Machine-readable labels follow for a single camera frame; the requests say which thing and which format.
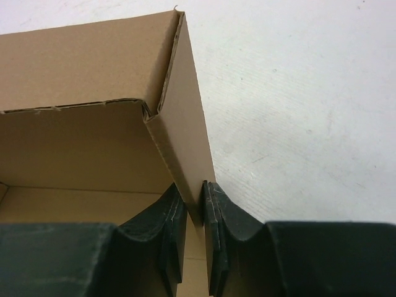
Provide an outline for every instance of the cardboard box flap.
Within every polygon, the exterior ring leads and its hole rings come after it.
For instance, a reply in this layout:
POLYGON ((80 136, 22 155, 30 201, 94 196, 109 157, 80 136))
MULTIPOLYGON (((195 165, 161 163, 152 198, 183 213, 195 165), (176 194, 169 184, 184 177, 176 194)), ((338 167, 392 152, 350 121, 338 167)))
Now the cardboard box flap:
POLYGON ((0 37, 0 111, 119 99, 157 112, 176 11, 0 37))
POLYGON ((200 190, 215 181, 204 111, 186 16, 181 14, 170 68, 158 106, 147 127, 195 224, 202 224, 200 190))
POLYGON ((215 175, 184 13, 1 35, 0 51, 2 183, 161 193, 175 181, 202 223, 215 175))

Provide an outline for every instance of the white surface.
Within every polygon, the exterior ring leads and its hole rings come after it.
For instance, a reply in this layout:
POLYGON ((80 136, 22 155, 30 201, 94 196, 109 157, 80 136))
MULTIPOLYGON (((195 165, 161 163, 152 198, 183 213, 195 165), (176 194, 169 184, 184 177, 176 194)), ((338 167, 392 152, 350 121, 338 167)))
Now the white surface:
POLYGON ((396 223, 394 0, 2 1, 0 33, 178 9, 217 179, 258 219, 396 223))

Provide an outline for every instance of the white floor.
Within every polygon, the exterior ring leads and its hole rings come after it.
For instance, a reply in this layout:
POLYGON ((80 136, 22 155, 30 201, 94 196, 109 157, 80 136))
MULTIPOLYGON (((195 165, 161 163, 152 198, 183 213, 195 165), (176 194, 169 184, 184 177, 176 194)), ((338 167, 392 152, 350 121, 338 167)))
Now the white floor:
POLYGON ((229 196, 262 221, 396 223, 394 0, 13 0, 0 33, 177 4, 229 196))

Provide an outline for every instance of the brown cardboard box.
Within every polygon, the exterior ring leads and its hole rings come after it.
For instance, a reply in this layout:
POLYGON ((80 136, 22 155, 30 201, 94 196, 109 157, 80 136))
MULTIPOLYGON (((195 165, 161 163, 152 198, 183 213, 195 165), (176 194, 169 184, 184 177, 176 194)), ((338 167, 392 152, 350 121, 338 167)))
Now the brown cardboard box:
MULTIPOLYGON (((200 224, 215 180, 186 18, 0 36, 0 222, 114 222, 174 181, 200 224)), ((202 229, 187 223, 178 296, 207 296, 202 229)))

